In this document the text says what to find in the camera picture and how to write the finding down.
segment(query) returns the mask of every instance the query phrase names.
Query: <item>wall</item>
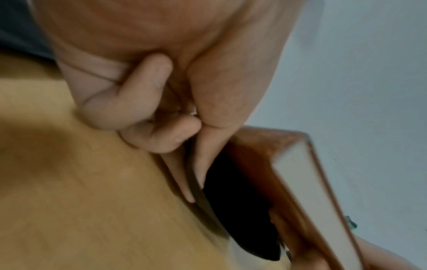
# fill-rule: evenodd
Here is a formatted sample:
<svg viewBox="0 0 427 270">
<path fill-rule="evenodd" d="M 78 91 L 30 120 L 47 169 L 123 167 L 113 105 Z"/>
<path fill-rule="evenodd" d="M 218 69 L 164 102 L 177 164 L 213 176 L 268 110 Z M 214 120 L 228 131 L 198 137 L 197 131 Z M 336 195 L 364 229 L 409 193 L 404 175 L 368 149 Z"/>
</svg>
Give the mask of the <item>wall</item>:
<svg viewBox="0 0 427 270">
<path fill-rule="evenodd" d="M 248 124 L 308 132 L 356 234 L 427 269 L 427 2 L 309 0 Z"/>
</svg>

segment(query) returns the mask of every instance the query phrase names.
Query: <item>dark blue fabric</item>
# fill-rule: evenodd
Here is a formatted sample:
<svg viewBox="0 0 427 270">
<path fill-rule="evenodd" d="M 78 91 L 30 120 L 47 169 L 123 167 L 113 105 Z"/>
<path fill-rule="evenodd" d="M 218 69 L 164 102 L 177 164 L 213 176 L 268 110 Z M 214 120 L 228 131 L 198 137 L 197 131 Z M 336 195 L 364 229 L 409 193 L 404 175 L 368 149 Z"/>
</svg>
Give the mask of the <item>dark blue fabric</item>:
<svg viewBox="0 0 427 270">
<path fill-rule="evenodd" d="M 53 59 L 26 0 L 0 0 L 0 45 Z"/>
</svg>

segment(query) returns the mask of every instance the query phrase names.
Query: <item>table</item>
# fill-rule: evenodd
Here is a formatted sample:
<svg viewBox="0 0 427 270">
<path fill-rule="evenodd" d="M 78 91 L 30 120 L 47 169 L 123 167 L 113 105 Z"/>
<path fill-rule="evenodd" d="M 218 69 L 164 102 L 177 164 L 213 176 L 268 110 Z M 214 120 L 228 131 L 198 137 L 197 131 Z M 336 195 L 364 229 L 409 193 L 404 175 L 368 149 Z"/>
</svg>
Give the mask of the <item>table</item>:
<svg viewBox="0 0 427 270">
<path fill-rule="evenodd" d="M 287 269 L 183 201 L 152 155 L 76 114 L 48 61 L 0 51 L 0 269 Z"/>
</svg>

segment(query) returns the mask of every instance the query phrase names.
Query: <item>green object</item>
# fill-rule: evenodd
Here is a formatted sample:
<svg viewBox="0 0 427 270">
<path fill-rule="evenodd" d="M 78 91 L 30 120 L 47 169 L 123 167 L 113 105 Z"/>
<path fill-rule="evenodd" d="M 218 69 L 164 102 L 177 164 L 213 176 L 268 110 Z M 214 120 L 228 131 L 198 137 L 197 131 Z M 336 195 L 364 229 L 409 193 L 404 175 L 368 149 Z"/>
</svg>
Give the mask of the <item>green object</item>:
<svg viewBox="0 0 427 270">
<path fill-rule="evenodd" d="M 351 228 L 352 230 L 354 230 L 354 229 L 356 229 L 356 228 L 357 228 L 357 224 L 356 224 L 354 221 L 352 221 L 352 220 L 351 220 L 351 218 L 350 218 L 349 216 L 345 216 L 345 219 L 346 219 L 346 221 L 347 221 L 347 223 L 348 223 L 348 226 L 350 226 L 350 228 Z"/>
</svg>

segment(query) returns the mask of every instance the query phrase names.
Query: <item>book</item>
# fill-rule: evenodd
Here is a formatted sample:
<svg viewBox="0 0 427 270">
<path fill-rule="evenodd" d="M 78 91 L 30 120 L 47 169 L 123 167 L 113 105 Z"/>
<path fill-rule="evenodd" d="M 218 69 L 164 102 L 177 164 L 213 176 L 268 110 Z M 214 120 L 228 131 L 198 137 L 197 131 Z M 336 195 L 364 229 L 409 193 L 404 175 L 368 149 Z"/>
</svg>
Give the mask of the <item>book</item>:
<svg viewBox="0 0 427 270">
<path fill-rule="evenodd" d="M 215 159 L 203 190 L 192 162 L 190 146 L 187 177 L 196 203 L 246 251 L 280 258 L 268 214 L 275 208 L 332 270 L 369 269 L 307 134 L 243 127 Z"/>
</svg>

